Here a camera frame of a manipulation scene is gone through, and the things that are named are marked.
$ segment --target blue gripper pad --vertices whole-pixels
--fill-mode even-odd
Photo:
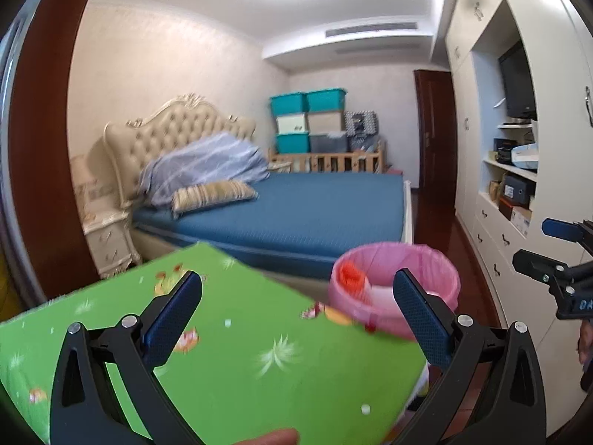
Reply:
[[[565,241],[577,243],[583,238],[583,232],[575,224],[555,219],[546,219],[541,223],[542,232],[546,236],[557,237]]]
[[[197,273],[188,271],[144,335],[143,362],[147,368],[152,370],[167,362],[201,299],[202,280]]]
[[[428,362],[445,371],[451,364],[449,333],[416,286],[420,287],[407,269],[399,270],[393,279],[393,297]]]

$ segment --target television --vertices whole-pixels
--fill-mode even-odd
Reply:
[[[516,43],[498,62],[505,86],[507,115],[537,120],[536,96],[523,42]]]

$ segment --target human hand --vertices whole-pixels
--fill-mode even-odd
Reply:
[[[286,428],[253,440],[241,441],[235,445],[298,445],[299,440],[299,434],[294,428]]]
[[[589,358],[591,345],[593,345],[593,324],[589,323],[588,320],[583,320],[580,324],[580,338],[577,345],[580,364],[585,364],[585,361]]]

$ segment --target pink plastic bag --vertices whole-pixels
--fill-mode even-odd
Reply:
[[[366,273],[373,287],[370,305],[350,296],[337,281],[337,269],[344,261],[352,261]],[[329,287],[330,306],[371,327],[406,339],[414,339],[393,294],[395,273],[407,267],[429,294],[436,294],[454,311],[461,289],[455,266],[444,256],[426,245],[375,243],[351,249],[336,261]]]

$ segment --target white wardrobe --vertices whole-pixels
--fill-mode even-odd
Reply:
[[[538,114],[537,173],[497,163],[494,138],[515,139],[528,126],[507,121],[498,59],[523,41]],[[593,220],[593,38],[569,0],[458,0],[447,35],[458,121],[455,207],[503,324],[530,330],[544,378],[548,433],[580,406],[582,370],[575,352],[579,322],[555,319],[555,302],[543,283],[518,275],[512,256],[527,249],[573,266],[585,258],[572,243],[544,236],[546,218]],[[504,172],[536,183],[533,216],[524,237],[487,195]]]

